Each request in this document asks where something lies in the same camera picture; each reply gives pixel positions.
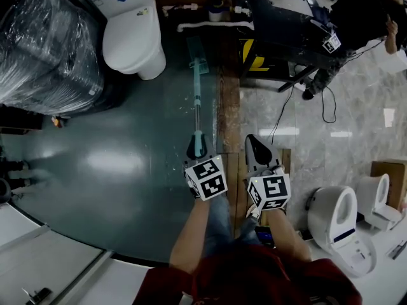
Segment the dark green floor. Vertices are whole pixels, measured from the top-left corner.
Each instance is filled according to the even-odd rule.
[[[27,160],[38,181],[16,200],[22,210],[76,240],[168,261],[193,206],[182,173],[194,125],[187,34],[163,34],[167,68],[160,77],[124,76],[121,106],[71,119],[63,129],[47,118],[40,132],[2,136],[8,159]],[[209,35],[202,41],[210,66],[202,75],[202,122],[212,140],[216,48]]]

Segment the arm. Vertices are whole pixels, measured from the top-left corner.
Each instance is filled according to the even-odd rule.
[[[388,54],[395,54],[399,49],[397,48],[396,36],[398,32],[398,25],[390,19],[387,15],[387,30],[389,35],[386,37],[385,47]]]
[[[310,249],[295,232],[285,213],[280,209],[266,211],[276,249],[285,260],[310,262]]]
[[[170,266],[192,273],[204,249],[210,201],[197,199],[176,244],[172,248]]]

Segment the hand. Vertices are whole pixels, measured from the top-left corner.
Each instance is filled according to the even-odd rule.
[[[390,16],[387,15],[387,31],[389,32],[389,36],[395,37],[397,33],[399,32],[399,26],[396,22],[392,21]]]

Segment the smartphone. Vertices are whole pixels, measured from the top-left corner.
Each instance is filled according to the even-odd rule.
[[[254,231],[256,232],[259,241],[262,242],[264,246],[274,248],[274,240],[269,227],[256,226]]]

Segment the red shirt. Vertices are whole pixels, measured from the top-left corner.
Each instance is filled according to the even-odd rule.
[[[133,304],[349,304],[362,298],[329,259],[283,263],[274,249],[244,246],[201,261],[192,274],[150,269]]]

